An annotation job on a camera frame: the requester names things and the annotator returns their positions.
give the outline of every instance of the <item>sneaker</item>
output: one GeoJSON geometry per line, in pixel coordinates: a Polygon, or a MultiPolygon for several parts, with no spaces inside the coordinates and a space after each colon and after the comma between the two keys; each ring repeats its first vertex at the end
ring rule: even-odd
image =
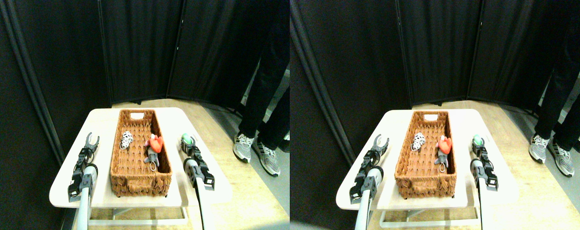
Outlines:
{"type": "Polygon", "coordinates": [[[255,153],[258,155],[258,158],[260,158],[260,164],[264,170],[273,177],[279,176],[281,171],[279,170],[279,166],[277,166],[277,155],[275,154],[275,151],[263,145],[262,142],[256,143],[257,149],[255,153]]]}
{"type": "Polygon", "coordinates": [[[543,164],[546,161],[546,148],[550,140],[545,140],[541,136],[535,134],[533,138],[530,139],[530,148],[528,153],[533,158],[533,160],[543,164]]]}
{"type": "Polygon", "coordinates": [[[573,167],[573,161],[570,159],[569,151],[560,148],[560,146],[558,146],[555,141],[551,145],[548,145],[548,149],[550,149],[554,155],[554,160],[558,170],[560,170],[560,173],[567,177],[572,177],[575,175],[575,169],[573,167]]]}
{"type": "Polygon", "coordinates": [[[253,138],[248,138],[242,133],[238,133],[235,136],[235,146],[232,147],[232,151],[238,160],[242,162],[250,162],[251,160],[251,145],[253,143],[253,138]]]}

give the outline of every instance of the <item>black pants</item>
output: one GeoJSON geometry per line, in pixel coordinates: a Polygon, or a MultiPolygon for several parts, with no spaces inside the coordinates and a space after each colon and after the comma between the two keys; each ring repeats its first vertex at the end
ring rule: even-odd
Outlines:
{"type": "MultiPolygon", "coordinates": [[[[266,108],[281,83],[290,62],[290,4],[284,1],[272,24],[268,42],[262,51],[260,68],[253,79],[252,88],[243,112],[239,130],[253,138],[261,126],[266,108]]],[[[260,128],[259,141],[269,149],[276,149],[290,131],[290,88],[286,90],[273,114],[260,128]]]]}
{"type": "MultiPolygon", "coordinates": [[[[558,54],[552,78],[539,112],[535,132],[542,138],[550,138],[560,111],[575,85],[580,71],[580,7],[570,18],[564,37],[563,52],[558,54]]],[[[580,93],[569,114],[557,130],[554,140],[564,150],[570,151],[580,136],[580,93]]]]}

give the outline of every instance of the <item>person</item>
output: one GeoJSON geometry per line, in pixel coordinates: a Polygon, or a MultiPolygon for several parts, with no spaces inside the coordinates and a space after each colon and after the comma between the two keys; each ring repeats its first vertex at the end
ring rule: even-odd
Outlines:
{"type": "Polygon", "coordinates": [[[290,62],[290,4],[279,4],[279,11],[272,24],[268,42],[261,54],[260,67],[253,79],[239,132],[235,136],[233,152],[237,159],[250,162],[251,148],[260,158],[265,171],[279,176],[275,149],[290,131],[290,88],[288,88],[273,110],[265,125],[262,119],[266,108],[281,83],[285,69],[290,62]],[[252,146],[256,130],[260,128],[256,145],[252,146]]]}
{"type": "Polygon", "coordinates": [[[550,136],[580,71],[580,4],[578,6],[570,17],[562,53],[553,66],[529,147],[530,156],[540,163],[545,162],[546,149],[549,149],[558,170],[567,177],[575,175],[570,149],[580,136],[580,93],[556,134],[550,136]]]}

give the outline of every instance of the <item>gray floor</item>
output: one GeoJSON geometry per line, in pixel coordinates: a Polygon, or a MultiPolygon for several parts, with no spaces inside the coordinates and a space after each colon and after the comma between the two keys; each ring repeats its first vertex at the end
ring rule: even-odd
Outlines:
{"type": "MultiPolygon", "coordinates": [[[[500,107],[505,110],[507,116],[517,125],[517,127],[524,133],[527,140],[532,138],[535,130],[533,128],[537,124],[537,118],[530,116],[525,111],[517,109],[516,107],[501,105],[500,107]]],[[[526,146],[526,157],[528,155],[528,146],[526,146]]],[[[556,178],[556,181],[563,188],[564,193],[569,197],[570,201],[573,203],[575,208],[580,214],[580,153],[577,153],[575,149],[570,152],[570,157],[573,160],[575,166],[575,175],[573,177],[565,177],[557,169],[554,163],[553,156],[550,154],[546,159],[546,166],[556,178]]]]}
{"type": "MultiPolygon", "coordinates": [[[[228,138],[234,138],[237,132],[239,132],[238,127],[241,123],[241,118],[216,105],[207,103],[201,103],[201,105],[220,124],[224,131],[226,131],[228,138]]],[[[276,149],[275,152],[277,153],[277,162],[279,162],[279,169],[281,170],[279,177],[268,175],[262,168],[258,156],[255,154],[252,155],[250,164],[260,178],[262,178],[271,193],[275,195],[285,212],[290,215],[290,153],[284,153],[280,149],[276,149]]]]}

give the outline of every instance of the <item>wicker basket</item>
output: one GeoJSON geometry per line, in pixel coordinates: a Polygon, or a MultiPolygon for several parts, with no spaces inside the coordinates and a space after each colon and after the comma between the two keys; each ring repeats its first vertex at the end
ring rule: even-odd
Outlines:
{"type": "Polygon", "coordinates": [[[158,153],[160,166],[155,171],[150,169],[149,163],[143,162],[148,156],[145,141],[149,140],[152,133],[161,136],[154,110],[123,109],[119,112],[111,160],[111,184],[113,193],[117,197],[164,196],[169,193],[173,172],[166,144],[158,153]],[[143,118],[131,118],[130,114],[135,113],[143,113],[143,118]],[[122,135],[126,131],[132,133],[134,140],[127,149],[119,149],[122,135]]]}
{"type": "Polygon", "coordinates": [[[449,167],[440,171],[437,160],[436,143],[441,135],[452,137],[449,117],[446,111],[415,111],[411,118],[407,135],[398,158],[394,177],[398,191],[403,198],[409,197],[451,197],[456,188],[456,161],[454,146],[447,156],[449,167]],[[436,114],[437,120],[425,120],[424,115],[436,114]],[[419,151],[411,151],[415,134],[421,132],[426,138],[419,151]]]}

